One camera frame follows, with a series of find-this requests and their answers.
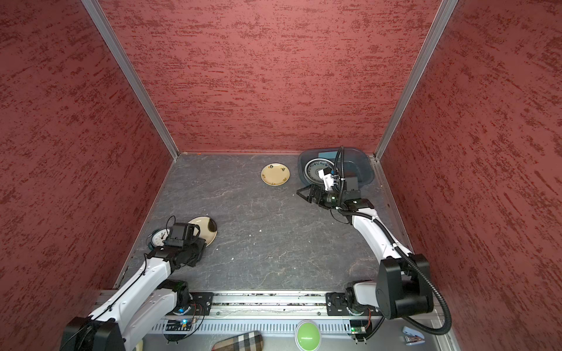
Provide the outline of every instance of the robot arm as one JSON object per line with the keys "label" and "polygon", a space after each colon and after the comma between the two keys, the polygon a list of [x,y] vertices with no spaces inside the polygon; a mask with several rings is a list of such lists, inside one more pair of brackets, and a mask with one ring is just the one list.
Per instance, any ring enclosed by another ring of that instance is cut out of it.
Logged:
{"label": "robot arm", "polygon": [[144,265],[89,317],[75,317],[62,336],[60,351],[131,351],[164,315],[189,309],[187,284],[168,280],[181,265],[194,266],[205,240],[194,236],[194,224],[172,226],[166,245],[156,247]]}
{"label": "robot arm", "polygon": [[[338,167],[338,156],[341,158]],[[323,186],[311,184],[297,191],[309,203],[336,209],[361,233],[379,262],[377,283],[361,281],[346,286],[347,305],[352,311],[376,307],[384,318],[403,318],[430,334],[446,334],[452,325],[445,299],[430,281],[429,262],[421,254],[413,254],[383,225],[373,205],[361,198],[355,174],[344,172],[344,149],[336,155],[333,169],[318,171]],[[433,310],[433,294],[443,307],[445,322],[441,328],[428,328],[410,316]]]}

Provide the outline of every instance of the aluminum frame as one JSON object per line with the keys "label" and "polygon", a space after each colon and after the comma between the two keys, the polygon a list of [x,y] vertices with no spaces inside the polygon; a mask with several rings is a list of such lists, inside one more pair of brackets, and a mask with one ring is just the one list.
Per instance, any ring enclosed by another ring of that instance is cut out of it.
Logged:
{"label": "aluminum frame", "polygon": [[[350,320],[364,320],[364,316],[328,316],[326,310],[326,293],[323,290],[205,290],[198,292],[213,292],[211,311],[205,317],[211,323],[225,321],[233,323],[263,323],[270,321],[275,324],[291,323],[295,320],[315,320],[320,323],[342,323],[347,325]],[[443,311],[439,302],[435,301],[435,309],[431,313],[417,314],[412,318],[418,321],[429,321],[438,328],[443,323]],[[178,319],[178,316],[165,316],[159,324],[166,320]],[[152,334],[162,333],[154,329]],[[185,334],[186,332],[170,332],[170,334]],[[327,331],[327,334],[346,334],[344,331]],[[441,351],[459,351],[460,347],[454,331],[446,335],[436,336]]]}
{"label": "aluminum frame", "polygon": [[390,215],[391,215],[391,222],[395,225],[398,233],[393,233],[393,235],[410,251],[414,252],[414,248],[412,247],[412,243],[410,242],[410,238],[408,237],[408,233],[406,232],[406,227],[404,227],[404,222],[402,222],[402,217],[400,216],[400,212],[398,211],[398,206],[394,201],[394,197],[392,196],[392,191],[390,190],[390,186],[388,185],[388,181],[386,176],[384,175],[383,167],[380,164],[380,161],[377,161],[374,157],[370,157],[371,159],[371,167],[375,172],[375,178],[380,184],[380,188],[383,190],[384,201],[390,208]]}
{"label": "aluminum frame", "polygon": [[396,108],[392,113],[392,116],[388,121],[388,125],[384,130],[383,136],[380,139],[379,145],[377,146],[377,150],[375,151],[376,161],[381,160],[382,155],[386,150],[390,139],[392,138],[392,134],[394,134],[394,131],[396,130],[396,127],[398,126],[398,123],[402,118],[402,114],[404,114],[404,110],[410,102],[410,98],[414,94],[414,90],[416,89],[416,86],[418,86],[418,83],[422,78],[425,67],[427,66],[427,63],[429,62],[429,59],[431,58],[431,55],[433,54],[433,51],[435,50],[435,47],[437,46],[437,43],[439,42],[439,39],[441,38],[441,35],[443,34],[445,27],[447,26],[449,18],[451,18],[451,14],[455,9],[456,4],[457,0],[443,0],[439,6],[439,9],[437,9],[435,19],[433,20],[427,36],[425,37],[425,41],[421,46],[421,50],[418,54],[416,62],[414,63],[414,67],[412,68],[410,76],[408,77],[408,81],[404,86],[404,90],[402,91],[402,94],[398,99]]}
{"label": "aluminum frame", "polygon": [[148,92],[144,88],[144,85],[142,84],[140,77],[138,76],[137,72],[133,68],[133,65],[131,64],[129,57],[127,57],[127,54],[123,49],[123,46],[121,46],[121,43],[119,43],[117,35],[115,35],[115,32],[111,28],[111,25],[107,20],[105,13],[103,13],[102,7],[99,5],[97,0],[81,0],[81,1],[84,7],[86,8],[86,11],[88,11],[88,14],[92,18],[92,21],[96,25],[99,33],[102,35],[103,40],[109,47],[109,50],[113,54],[113,57],[115,57],[117,64],[119,64],[119,67],[121,67],[123,74],[129,81],[131,88],[133,88],[133,91],[135,92],[140,103],[144,107],[144,110],[146,111],[148,117],[152,121],[152,124],[154,124],[154,127],[156,128],[158,135],[166,145],[166,148],[168,148],[168,151],[172,155],[172,158],[176,160],[180,153],[179,149],[174,143],[174,140],[172,139],[170,132],[166,128],[166,125],[162,121],[162,118],[160,117],[158,110],[152,103],[152,100],[150,99]]}

